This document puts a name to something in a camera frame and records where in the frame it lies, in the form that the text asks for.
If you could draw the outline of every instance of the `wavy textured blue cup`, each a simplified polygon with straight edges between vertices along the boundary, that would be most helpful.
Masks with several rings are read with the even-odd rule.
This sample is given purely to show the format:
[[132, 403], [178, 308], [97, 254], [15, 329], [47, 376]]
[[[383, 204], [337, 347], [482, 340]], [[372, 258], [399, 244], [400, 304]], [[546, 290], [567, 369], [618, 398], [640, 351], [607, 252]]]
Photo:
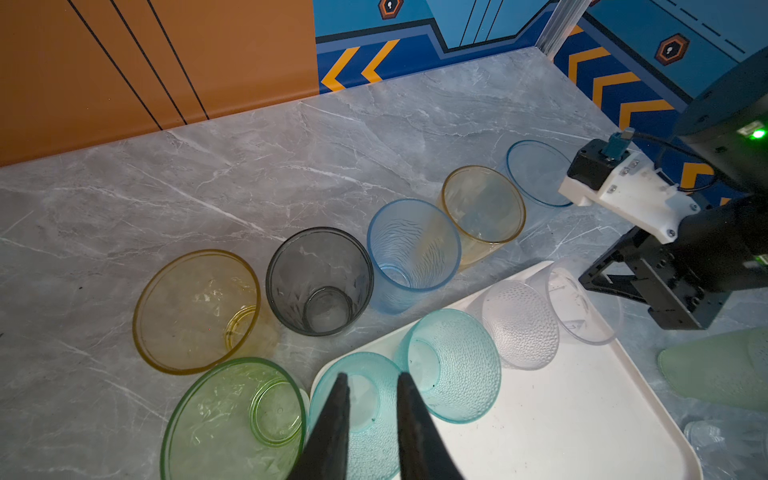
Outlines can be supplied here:
[[400, 342], [395, 363], [411, 374], [429, 411], [446, 422], [479, 419], [502, 387], [493, 339], [459, 310], [436, 310], [422, 318]]
[[400, 369], [378, 353], [360, 352], [331, 365], [312, 394], [310, 428], [315, 428], [333, 383], [347, 374], [349, 454], [347, 478], [393, 477], [400, 470], [397, 443], [397, 378]]
[[458, 271], [458, 231], [439, 208], [407, 198], [379, 210], [368, 226], [373, 262], [371, 306], [397, 315], [447, 284]]

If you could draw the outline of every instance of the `white tray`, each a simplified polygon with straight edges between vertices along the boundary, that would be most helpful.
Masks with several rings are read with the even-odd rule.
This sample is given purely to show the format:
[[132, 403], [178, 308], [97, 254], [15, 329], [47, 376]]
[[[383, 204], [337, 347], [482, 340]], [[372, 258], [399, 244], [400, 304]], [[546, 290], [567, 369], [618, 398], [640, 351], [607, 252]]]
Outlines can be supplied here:
[[[550, 263], [509, 278], [525, 280]], [[446, 308], [464, 310], [483, 291]], [[412, 325], [347, 355], [374, 352], [391, 359]], [[312, 393], [337, 360], [319, 371]], [[702, 478], [693, 449], [618, 340], [604, 346], [561, 343], [543, 369], [502, 369], [498, 399], [477, 422], [432, 421], [466, 480]]]

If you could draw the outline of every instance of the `gray marble surface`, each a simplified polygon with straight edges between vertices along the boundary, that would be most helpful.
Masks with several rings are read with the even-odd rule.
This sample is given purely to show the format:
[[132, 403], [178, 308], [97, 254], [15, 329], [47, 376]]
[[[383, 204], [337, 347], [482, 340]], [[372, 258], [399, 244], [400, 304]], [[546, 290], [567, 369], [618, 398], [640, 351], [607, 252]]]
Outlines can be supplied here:
[[[615, 130], [526, 49], [2, 168], [0, 478], [159, 478], [165, 425], [197, 376], [147, 365], [131, 321], [173, 258], [231, 250], [263, 282], [297, 231], [327, 225], [364, 241], [381, 206], [434, 201], [457, 167], [495, 167], [523, 139], [573, 157]], [[600, 207], [571, 208], [400, 316], [368, 309], [329, 338], [272, 325], [262, 334], [273, 344], [259, 348], [309, 388], [334, 357], [541, 260], [592, 260], [629, 226]], [[757, 417], [677, 397], [654, 359], [684, 340], [765, 325], [767, 307], [764, 290], [738, 293], [709, 331], [671, 333], [630, 305], [621, 342], [678, 422]]]

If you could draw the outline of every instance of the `black cup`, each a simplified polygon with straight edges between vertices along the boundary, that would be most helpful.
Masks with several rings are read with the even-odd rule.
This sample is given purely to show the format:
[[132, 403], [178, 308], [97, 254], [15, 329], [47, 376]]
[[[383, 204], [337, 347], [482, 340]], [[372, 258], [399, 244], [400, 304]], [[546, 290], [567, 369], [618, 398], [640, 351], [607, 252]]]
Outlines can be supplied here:
[[283, 242], [266, 270], [266, 299], [277, 319], [303, 335], [332, 335], [351, 325], [373, 292], [373, 264], [352, 235], [332, 227]]

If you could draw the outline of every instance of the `hexagon symbol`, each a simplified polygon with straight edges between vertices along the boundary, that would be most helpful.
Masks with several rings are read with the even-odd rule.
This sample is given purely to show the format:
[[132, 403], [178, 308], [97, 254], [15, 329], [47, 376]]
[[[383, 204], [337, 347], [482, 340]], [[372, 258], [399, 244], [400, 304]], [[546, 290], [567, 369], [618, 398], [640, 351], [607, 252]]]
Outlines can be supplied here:
[[381, 0], [379, 2], [379, 13], [382, 14], [382, 20], [389, 20], [397, 16], [405, 0]]
[[659, 49], [656, 51], [656, 59], [665, 66], [674, 63], [685, 55], [689, 44], [690, 40], [683, 35], [679, 33], [672, 35], [659, 44]]

